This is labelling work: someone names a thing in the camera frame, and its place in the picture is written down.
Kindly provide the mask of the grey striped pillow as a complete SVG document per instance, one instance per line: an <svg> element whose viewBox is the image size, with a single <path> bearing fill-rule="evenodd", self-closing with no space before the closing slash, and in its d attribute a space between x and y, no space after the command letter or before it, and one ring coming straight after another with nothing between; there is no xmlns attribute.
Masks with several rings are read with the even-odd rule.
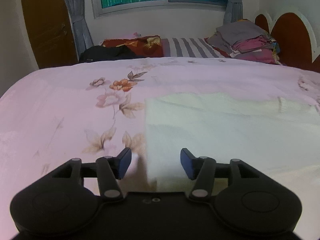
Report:
<svg viewBox="0 0 320 240"><path fill-rule="evenodd" d="M165 57L226 58L204 38L161 39Z"/></svg>

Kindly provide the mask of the brown wooden door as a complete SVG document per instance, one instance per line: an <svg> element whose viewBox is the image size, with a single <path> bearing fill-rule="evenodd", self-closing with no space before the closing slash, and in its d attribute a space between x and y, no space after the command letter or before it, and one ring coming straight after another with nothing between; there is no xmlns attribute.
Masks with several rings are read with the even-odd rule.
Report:
<svg viewBox="0 0 320 240"><path fill-rule="evenodd" d="M78 62L64 0L21 0L25 26L40 69Z"/></svg>

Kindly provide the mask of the pink floral bed sheet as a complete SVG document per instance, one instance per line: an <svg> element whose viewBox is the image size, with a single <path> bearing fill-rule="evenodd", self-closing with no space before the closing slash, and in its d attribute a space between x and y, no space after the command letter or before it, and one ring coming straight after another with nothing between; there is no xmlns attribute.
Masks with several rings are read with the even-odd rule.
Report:
<svg viewBox="0 0 320 240"><path fill-rule="evenodd" d="M38 70L16 82L1 97L1 239L17 233L9 211L14 195L72 158L89 163L129 147L132 162L121 189L159 191L148 178L146 100L215 93L284 98L319 112L318 73L232 59L83 63ZM296 233L319 239L319 190L290 190L303 205Z"/></svg>

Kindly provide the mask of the grey right curtain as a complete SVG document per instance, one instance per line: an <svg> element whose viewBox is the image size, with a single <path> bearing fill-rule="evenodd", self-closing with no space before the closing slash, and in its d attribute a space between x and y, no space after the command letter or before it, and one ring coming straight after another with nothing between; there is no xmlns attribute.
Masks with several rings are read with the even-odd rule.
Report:
<svg viewBox="0 0 320 240"><path fill-rule="evenodd" d="M223 19L224 24L236 22L243 18L242 0L228 0Z"/></svg>

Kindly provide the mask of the white small garment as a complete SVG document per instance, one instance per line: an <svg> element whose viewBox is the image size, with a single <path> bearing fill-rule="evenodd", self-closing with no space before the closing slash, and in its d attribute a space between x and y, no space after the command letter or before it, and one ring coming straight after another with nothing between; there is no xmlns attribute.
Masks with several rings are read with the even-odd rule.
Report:
<svg viewBox="0 0 320 240"><path fill-rule="evenodd" d="M319 112L284 98L172 94L145 102L148 178L159 191L191 185L180 151L241 159L293 190L319 190Z"/></svg>

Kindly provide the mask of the grey curtain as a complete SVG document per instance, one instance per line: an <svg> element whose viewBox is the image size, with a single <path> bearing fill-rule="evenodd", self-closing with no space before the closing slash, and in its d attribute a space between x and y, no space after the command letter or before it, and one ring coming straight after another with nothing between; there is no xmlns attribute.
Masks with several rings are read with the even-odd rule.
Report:
<svg viewBox="0 0 320 240"><path fill-rule="evenodd" d="M71 19L71 27L78 57L93 46L93 41L85 19L85 0L65 0Z"/></svg>
<svg viewBox="0 0 320 240"><path fill-rule="evenodd" d="M236 22L243 18L242 0L228 0L223 19L224 24Z"/></svg>

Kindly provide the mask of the stack of folded clothes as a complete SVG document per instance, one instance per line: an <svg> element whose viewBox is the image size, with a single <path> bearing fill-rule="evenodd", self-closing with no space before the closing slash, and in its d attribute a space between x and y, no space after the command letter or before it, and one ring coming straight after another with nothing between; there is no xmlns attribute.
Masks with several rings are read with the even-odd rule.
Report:
<svg viewBox="0 0 320 240"><path fill-rule="evenodd" d="M278 42L249 20L222 25L205 41L227 58L280 64Z"/></svg>

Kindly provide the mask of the black bag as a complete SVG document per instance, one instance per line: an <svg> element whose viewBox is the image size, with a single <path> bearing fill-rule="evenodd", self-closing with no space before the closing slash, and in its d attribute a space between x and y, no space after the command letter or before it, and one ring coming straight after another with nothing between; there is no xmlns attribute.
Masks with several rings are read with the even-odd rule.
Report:
<svg viewBox="0 0 320 240"><path fill-rule="evenodd" d="M110 48L103 46L92 46L81 53L79 57L79 63L130 60L136 58L138 58L138 56L127 46Z"/></svg>

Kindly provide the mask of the grey left curtain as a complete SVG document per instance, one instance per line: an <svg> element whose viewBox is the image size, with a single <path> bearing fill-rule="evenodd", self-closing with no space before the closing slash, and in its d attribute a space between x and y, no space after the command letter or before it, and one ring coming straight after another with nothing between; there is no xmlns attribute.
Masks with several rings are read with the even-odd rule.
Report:
<svg viewBox="0 0 320 240"><path fill-rule="evenodd" d="M78 57L93 46L93 41L85 19L85 0L65 0L71 19L71 27Z"/></svg>

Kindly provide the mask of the red floral blanket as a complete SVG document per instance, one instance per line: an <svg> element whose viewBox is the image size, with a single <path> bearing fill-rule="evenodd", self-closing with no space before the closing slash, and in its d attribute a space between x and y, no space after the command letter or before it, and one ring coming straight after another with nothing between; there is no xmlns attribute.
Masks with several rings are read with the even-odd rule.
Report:
<svg viewBox="0 0 320 240"><path fill-rule="evenodd" d="M158 35L132 39L105 39L101 45L106 48L127 46L137 56L142 57L164 56L161 37Z"/></svg>

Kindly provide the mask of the red white headboard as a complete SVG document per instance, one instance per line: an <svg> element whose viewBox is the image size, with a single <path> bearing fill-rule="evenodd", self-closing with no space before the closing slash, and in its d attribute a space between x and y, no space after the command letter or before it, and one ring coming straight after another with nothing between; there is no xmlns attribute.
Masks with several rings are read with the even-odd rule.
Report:
<svg viewBox="0 0 320 240"><path fill-rule="evenodd" d="M319 41L302 13L291 10L272 20L266 11L261 11L255 17L255 24L276 39L282 64L319 72Z"/></svg>

